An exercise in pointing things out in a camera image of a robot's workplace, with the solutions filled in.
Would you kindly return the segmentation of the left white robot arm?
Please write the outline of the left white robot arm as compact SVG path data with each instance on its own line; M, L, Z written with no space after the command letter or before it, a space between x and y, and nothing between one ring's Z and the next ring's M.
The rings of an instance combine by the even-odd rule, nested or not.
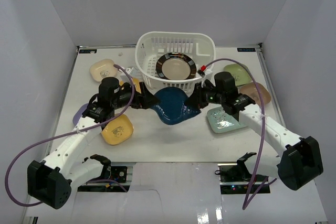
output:
M149 109L159 103L144 82L139 86L140 91L136 91L132 84L120 85L117 78L104 78L71 134L42 161L33 161L28 166L28 194L59 209L68 201L72 191L82 184L91 180L108 181L111 161L105 156L94 154L85 158L76 169L72 167L102 129L117 118L116 109Z

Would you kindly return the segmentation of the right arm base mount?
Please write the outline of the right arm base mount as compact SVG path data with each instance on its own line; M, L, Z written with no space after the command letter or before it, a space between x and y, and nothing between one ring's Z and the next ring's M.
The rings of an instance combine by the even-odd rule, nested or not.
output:
M256 156L257 153L250 152L243 155L235 163L218 164L214 174L219 178L220 193L222 195L244 195L247 193L253 171L248 171L245 161Z

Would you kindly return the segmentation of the green square panda plate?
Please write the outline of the green square panda plate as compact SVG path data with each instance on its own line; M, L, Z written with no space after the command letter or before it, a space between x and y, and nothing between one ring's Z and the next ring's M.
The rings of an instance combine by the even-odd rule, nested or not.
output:
M224 67L224 71L229 72L233 76L235 80L235 85L237 87L252 82L249 73L241 65L237 63L226 65Z

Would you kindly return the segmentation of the cream square panda plate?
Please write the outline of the cream square panda plate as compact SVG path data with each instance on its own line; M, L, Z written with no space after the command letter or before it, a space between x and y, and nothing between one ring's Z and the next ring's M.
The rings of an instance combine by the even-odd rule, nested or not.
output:
M100 83L106 77L115 77L118 73L111 59L103 59L94 63L90 69L90 74L94 81Z

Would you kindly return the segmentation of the dark blue leaf plate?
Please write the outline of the dark blue leaf plate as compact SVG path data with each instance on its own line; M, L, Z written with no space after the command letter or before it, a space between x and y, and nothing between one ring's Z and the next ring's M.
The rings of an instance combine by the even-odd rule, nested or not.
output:
M159 103L152 106L159 119L166 125L176 125L201 113L200 109L195 109L189 105L185 105L188 99L186 93L175 87L168 87L159 90L154 95Z

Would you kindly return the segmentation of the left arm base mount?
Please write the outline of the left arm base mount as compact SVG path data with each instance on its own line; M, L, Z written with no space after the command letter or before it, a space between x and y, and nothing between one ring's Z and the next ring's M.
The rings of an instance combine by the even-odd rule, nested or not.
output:
M87 193L126 193L131 185L132 174L132 166L112 166L108 181L84 184L77 191Z

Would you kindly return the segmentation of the yellow square panda plate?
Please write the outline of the yellow square panda plate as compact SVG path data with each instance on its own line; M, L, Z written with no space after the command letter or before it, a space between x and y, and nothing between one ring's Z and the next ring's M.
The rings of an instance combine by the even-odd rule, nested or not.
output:
M107 144L118 145L129 139L133 131L133 124L126 115L122 114L109 122L102 130L101 135Z

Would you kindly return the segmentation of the light teal speckled plate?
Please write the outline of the light teal speckled plate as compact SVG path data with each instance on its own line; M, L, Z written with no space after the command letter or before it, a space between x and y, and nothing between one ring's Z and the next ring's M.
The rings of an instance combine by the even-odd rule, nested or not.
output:
M246 128L246 125L238 122L233 116L227 114L221 106L208 110L207 120L215 134L223 134Z

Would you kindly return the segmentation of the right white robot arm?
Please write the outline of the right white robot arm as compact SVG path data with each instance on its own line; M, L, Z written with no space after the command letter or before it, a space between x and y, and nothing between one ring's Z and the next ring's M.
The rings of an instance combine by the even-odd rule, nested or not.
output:
M217 73L214 80L197 83L185 105L202 109L210 103L219 104L227 114L262 136L278 156L259 159L260 175L277 178L289 189L298 190L323 173L315 138L303 138L263 115L252 98L238 92L229 72Z

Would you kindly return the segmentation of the tan square panda plate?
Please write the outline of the tan square panda plate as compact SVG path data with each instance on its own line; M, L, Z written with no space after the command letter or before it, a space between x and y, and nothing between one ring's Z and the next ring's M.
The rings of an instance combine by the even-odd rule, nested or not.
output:
M252 98L259 106L261 106L262 98L264 105L271 102L271 96L268 90L260 83L257 83L257 87L253 82L245 84L239 88L240 93L248 95Z

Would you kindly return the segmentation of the lavender square plate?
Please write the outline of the lavender square plate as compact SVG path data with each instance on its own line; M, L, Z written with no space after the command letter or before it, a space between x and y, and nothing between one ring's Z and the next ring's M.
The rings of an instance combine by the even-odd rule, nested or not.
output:
M87 108L87 105L88 105L87 103L84 104L84 105L82 105L82 106L78 109L78 111L74 114L74 116L73 116L73 118L72 118L72 123L73 123L74 126L76 126L77 123L79 122L80 118L82 117L83 112L84 112L84 111L86 110L86 108Z

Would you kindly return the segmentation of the round brown rimmed plate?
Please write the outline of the round brown rimmed plate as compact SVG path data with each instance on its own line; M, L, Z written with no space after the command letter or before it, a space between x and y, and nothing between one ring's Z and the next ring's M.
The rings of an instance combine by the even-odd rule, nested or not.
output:
M169 52L157 60L155 70L161 79L189 80L196 77L197 67L186 54Z

